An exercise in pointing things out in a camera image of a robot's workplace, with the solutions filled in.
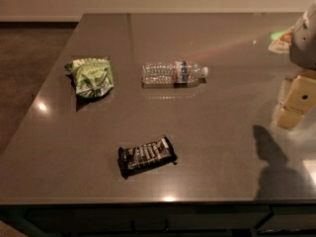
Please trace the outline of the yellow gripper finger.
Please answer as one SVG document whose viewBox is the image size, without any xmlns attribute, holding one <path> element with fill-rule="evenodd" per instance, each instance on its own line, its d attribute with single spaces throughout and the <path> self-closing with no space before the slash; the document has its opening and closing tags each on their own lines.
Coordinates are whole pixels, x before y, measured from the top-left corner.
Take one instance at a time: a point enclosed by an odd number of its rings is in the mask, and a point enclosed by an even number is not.
<svg viewBox="0 0 316 237">
<path fill-rule="evenodd" d="M 287 29 L 283 33 L 278 34 L 269 45 L 269 51 L 283 54 L 289 53 L 293 27 Z"/>
<path fill-rule="evenodd" d="M 316 71 L 302 70 L 295 77 L 282 81 L 273 123 L 285 129 L 293 129 L 315 107 Z"/>
</svg>

